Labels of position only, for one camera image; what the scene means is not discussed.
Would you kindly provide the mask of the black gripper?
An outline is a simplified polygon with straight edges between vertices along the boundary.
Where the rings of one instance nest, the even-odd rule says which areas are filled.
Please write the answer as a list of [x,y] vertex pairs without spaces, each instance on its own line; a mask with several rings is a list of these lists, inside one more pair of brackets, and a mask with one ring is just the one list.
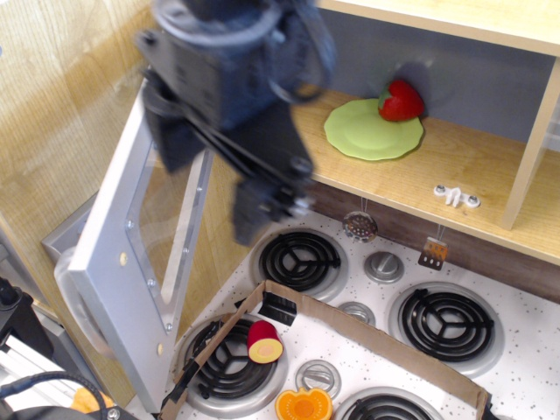
[[197,45],[153,30],[141,32],[136,46],[149,64],[143,105],[166,170],[177,172],[208,148],[245,178],[234,194],[238,244],[309,212],[312,159],[291,119],[294,101],[276,92],[274,80],[294,81],[293,48]]

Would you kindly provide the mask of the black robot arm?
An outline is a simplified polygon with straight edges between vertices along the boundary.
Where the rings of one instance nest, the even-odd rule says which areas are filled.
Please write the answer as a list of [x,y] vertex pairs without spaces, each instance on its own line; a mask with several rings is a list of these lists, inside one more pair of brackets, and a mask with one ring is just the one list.
[[204,149],[241,176],[234,238],[250,244],[269,223],[308,205],[313,172],[291,117],[333,77],[335,48],[312,1],[156,1],[140,32],[143,105],[169,172]]

